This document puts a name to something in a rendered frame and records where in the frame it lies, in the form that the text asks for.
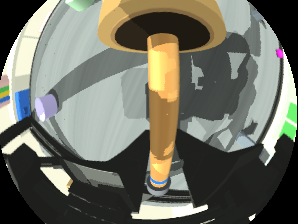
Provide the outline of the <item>pale green cylinder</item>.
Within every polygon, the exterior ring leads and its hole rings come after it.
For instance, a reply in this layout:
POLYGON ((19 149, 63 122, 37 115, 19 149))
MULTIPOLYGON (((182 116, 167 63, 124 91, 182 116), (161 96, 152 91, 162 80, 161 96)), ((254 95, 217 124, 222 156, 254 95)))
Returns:
POLYGON ((94 3, 95 0, 66 0, 66 3, 76 9, 83 11, 94 3))

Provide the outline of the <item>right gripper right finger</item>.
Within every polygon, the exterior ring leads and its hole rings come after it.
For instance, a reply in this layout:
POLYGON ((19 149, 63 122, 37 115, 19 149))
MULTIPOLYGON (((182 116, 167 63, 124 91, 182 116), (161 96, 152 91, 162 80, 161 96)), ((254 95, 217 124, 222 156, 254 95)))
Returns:
POLYGON ((263 143, 232 152, 217 149, 181 129, 176 131, 176 150, 188 186, 193 209, 206 201, 228 180, 232 173, 259 157, 263 143))

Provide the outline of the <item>wooden rolling pin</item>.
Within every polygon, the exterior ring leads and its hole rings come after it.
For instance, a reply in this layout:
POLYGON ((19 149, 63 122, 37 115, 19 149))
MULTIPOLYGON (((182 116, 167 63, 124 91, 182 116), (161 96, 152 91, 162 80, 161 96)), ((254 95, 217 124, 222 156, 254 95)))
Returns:
POLYGON ((207 50, 225 40, 227 30, 219 5, 216 0, 103 0, 97 35, 110 48, 148 53, 147 190, 164 195, 171 185, 178 122, 179 53, 207 50))

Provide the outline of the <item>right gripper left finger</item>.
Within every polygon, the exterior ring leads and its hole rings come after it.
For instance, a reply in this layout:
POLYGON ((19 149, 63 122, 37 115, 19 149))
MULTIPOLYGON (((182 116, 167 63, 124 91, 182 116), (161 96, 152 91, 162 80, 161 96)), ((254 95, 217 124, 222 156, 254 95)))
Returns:
POLYGON ((145 130, 127 148, 108 161, 62 157, 60 165, 74 181, 120 194, 139 214, 150 154, 150 130, 145 130))

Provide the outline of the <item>lavender cylinder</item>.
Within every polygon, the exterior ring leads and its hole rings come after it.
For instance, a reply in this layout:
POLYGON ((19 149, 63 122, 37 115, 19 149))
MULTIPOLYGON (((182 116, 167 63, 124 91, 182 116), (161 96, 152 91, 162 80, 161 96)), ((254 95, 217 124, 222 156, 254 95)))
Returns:
POLYGON ((37 98, 35 107, 37 115, 41 121, 44 121, 57 113, 57 102, 52 94, 37 98))

